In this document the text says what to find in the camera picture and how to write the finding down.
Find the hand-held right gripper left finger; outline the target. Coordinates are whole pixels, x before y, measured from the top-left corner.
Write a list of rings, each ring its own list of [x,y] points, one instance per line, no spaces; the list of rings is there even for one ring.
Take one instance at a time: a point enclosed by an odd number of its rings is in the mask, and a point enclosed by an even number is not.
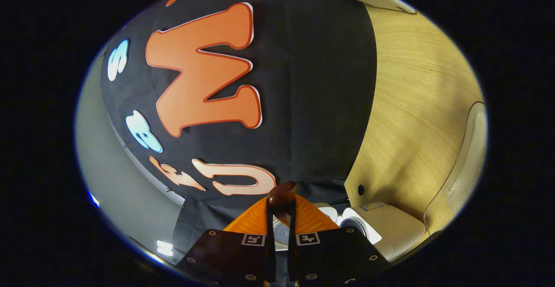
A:
[[[223,230],[209,228],[176,268],[202,286],[269,286],[276,281],[276,250],[268,197]]]

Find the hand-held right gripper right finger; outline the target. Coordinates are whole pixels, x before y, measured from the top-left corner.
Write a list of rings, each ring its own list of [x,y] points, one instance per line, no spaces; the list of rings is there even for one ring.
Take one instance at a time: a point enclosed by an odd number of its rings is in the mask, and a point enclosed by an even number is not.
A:
[[[365,286],[391,264],[353,226],[339,227],[301,196],[290,209],[289,279],[297,286]]]

